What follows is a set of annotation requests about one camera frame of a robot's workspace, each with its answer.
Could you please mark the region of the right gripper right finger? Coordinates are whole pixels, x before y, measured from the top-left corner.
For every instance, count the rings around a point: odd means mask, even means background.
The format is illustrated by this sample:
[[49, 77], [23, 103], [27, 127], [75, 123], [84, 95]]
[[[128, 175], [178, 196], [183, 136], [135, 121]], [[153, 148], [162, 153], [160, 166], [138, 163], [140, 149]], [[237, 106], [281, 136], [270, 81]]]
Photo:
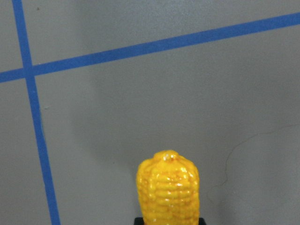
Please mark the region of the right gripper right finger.
[[199, 222], [198, 222], [199, 225], [206, 225], [206, 222], [205, 222], [205, 219], [200, 217], [199, 218]]

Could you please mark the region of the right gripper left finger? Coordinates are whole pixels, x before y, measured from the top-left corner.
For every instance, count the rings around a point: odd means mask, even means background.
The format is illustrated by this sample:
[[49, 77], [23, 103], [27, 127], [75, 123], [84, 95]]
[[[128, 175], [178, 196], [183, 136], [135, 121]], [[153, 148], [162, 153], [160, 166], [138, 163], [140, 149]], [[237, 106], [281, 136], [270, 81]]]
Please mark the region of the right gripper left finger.
[[134, 219], [134, 225], [145, 225], [143, 217], [136, 217]]

